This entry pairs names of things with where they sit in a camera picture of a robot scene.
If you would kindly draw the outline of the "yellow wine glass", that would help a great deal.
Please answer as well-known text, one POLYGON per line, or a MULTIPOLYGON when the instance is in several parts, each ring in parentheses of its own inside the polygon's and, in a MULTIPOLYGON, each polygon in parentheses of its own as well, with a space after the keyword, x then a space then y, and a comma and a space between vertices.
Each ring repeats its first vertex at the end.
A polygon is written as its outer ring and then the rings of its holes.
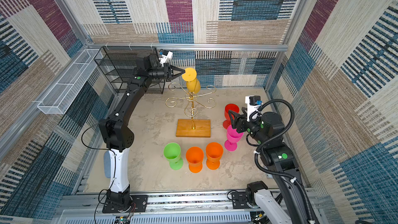
POLYGON ((193 92, 195 94, 199 93, 201 85, 199 80, 197 79, 197 72, 194 68, 186 68, 185 73, 182 75, 182 78, 186 82, 189 92, 193 92))

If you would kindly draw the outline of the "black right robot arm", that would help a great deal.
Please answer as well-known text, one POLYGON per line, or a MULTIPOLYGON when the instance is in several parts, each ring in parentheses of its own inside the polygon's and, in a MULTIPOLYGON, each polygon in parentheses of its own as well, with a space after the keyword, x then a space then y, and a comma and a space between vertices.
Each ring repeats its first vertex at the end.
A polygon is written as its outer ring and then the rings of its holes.
POLYGON ((319 222, 311 205, 299 170, 298 162, 292 150, 284 143, 283 135, 292 127, 295 119, 293 106, 286 100, 274 99, 266 103, 260 96, 245 98, 243 114, 230 110, 228 115, 232 129, 245 133, 256 141, 254 161, 256 167, 269 175, 280 189, 280 198, 284 200, 283 209, 262 181, 249 183, 246 188, 246 204, 250 208, 260 208, 272 224, 317 224, 319 222), (280 114, 263 113, 263 109, 272 103, 282 103, 290 111, 290 119, 283 123, 280 114))

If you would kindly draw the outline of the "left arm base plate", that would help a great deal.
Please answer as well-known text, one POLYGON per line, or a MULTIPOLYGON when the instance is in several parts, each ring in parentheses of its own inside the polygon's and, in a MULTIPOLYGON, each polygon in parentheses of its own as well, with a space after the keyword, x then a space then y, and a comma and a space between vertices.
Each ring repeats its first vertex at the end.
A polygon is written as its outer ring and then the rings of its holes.
POLYGON ((102 213, 144 213, 147 203, 148 195, 132 195, 121 200, 106 200, 102 213))

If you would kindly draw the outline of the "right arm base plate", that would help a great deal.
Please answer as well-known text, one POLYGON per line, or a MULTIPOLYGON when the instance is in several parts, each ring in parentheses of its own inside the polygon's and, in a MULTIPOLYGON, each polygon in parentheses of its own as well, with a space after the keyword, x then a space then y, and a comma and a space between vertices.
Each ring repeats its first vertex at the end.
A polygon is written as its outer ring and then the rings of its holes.
POLYGON ((253 205, 248 202, 248 198, 244 192, 233 191, 230 193, 232 199, 233 209, 250 209, 250 208, 258 208, 256 205, 253 205))

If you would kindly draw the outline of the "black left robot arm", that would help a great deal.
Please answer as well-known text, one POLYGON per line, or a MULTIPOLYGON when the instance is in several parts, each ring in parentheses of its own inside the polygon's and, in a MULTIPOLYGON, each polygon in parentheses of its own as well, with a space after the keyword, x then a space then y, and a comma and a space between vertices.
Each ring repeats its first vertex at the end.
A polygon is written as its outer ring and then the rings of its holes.
POLYGON ((131 115, 154 80, 170 82, 185 70, 170 64, 169 58, 139 55, 125 93, 113 110, 98 124, 110 155, 110 185, 105 194, 104 214, 126 213, 133 209, 128 179, 128 156, 134 133, 128 127, 131 115))

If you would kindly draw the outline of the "large orange wine glass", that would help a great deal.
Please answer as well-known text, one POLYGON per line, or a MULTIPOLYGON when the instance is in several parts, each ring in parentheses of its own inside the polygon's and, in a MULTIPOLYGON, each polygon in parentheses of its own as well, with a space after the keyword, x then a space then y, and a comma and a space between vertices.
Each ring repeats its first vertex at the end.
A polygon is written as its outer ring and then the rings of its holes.
POLYGON ((206 165, 210 170, 216 170, 220 166, 220 159, 223 155, 223 147, 216 142, 209 143, 206 146, 206 165))

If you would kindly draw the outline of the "pink wine glass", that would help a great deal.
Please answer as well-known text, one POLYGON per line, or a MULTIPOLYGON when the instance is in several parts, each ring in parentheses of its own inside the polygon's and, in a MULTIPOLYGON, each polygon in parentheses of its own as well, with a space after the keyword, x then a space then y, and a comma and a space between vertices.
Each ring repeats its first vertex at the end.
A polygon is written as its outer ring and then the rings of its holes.
POLYGON ((236 129, 233 129, 231 125, 227 128, 227 140, 224 143, 226 150, 235 151, 237 149, 237 143, 241 140, 243 133, 238 133, 236 129))

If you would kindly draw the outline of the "small orange wine glass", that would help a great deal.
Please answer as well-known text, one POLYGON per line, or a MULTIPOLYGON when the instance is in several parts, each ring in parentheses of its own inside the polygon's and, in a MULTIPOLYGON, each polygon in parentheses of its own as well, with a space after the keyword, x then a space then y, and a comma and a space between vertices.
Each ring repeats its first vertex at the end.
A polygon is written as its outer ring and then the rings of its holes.
POLYGON ((199 173, 203 168, 204 153, 199 147, 191 147, 186 152, 186 160, 192 173, 199 173))

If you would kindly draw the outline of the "green wine glass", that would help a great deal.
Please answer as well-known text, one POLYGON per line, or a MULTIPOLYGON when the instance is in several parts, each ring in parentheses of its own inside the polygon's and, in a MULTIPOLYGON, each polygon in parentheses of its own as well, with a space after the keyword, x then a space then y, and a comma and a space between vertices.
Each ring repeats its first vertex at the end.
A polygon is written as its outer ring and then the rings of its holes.
POLYGON ((163 155, 169 162, 171 169, 180 170, 183 166, 181 147, 177 143, 169 143, 163 149, 163 155))

